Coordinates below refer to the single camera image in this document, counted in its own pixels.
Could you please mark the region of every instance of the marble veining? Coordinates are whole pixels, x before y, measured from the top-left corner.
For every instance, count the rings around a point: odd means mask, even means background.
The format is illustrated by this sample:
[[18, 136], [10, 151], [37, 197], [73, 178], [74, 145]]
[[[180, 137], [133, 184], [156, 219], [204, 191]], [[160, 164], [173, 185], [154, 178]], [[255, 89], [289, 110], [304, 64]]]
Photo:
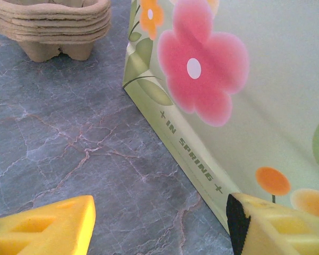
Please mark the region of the marble veining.
[[0, 35], [0, 217], [92, 194], [89, 255], [231, 255], [223, 227], [122, 90], [129, 0], [86, 62]]

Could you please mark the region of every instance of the cardboard egg carton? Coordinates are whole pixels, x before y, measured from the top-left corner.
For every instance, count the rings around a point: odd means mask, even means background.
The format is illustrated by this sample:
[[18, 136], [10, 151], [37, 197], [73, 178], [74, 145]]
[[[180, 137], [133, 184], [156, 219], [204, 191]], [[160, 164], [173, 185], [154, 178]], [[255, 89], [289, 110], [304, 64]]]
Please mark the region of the cardboard egg carton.
[[0, 33], [35, 62], [60, 53], [86, 60], [110, 26], [110, 0], [0, 0]]

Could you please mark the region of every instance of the pink flower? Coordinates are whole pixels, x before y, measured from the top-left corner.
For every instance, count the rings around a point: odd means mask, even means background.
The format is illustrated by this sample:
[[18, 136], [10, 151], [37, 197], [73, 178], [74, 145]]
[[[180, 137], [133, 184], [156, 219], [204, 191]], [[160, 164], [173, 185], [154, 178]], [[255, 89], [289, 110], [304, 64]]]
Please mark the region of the pink flower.
[[206, 0], [179, 0], [173, 30], [161, 34], [157, 53], [176, 104], [211, 126], [222, 126], [231, 116], [230, 95], [246, 84], [249, 57], [239, 38], [212, 30]]

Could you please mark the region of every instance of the flower print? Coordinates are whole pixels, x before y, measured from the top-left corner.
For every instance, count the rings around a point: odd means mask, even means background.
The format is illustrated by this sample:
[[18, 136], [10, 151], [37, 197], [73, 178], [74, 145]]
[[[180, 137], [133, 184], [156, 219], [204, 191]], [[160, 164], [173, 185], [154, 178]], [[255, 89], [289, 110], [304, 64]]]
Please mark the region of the flower print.
[[156, 38], [156, 27], [161, 26], [164, 20], [162, 8], [157, 4], [157, 0], [141, 0], [140, 7], [142, 13], [139, 23], [143, 30], [148, 31], [149, 38]]
[[[219, 0], [207, 0], [210, 8], [212, 9], [212, 13], [215, 16], [217, 14], [217, 11], [219, 9]], [[176, 4], [177, 0], [170, 0], [171, 3]]]
[[319, 191], [299, 189], [292, 193], [291, 202], [294, 208], [319, 217]]
[[261, 188], [272, 195], [273, 202], [275, 202], [275, 196], [284, 196], [291, 190], [287, 177], [273, 167], [260, 167], [255, 175]]
[[231, 116], [230, 95], [247, 81], [249, 58], [239, 38], [212, 30], [206, 0], [178, 0], [173, 30], [161, 34], [157, 53], [176, 104], [211, 126], [222, 126]]

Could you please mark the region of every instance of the gray marble surface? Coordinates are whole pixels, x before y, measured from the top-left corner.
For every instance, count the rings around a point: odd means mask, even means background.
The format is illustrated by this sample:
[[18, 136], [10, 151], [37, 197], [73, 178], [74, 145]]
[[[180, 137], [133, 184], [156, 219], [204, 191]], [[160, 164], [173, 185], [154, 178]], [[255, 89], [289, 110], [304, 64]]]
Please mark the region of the gray marble surface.
[[95, 198], [89, 255], [231, 255], [230, 239], [122, 90], [129, 0], [86, 62], [0, 35], [0, 217]]

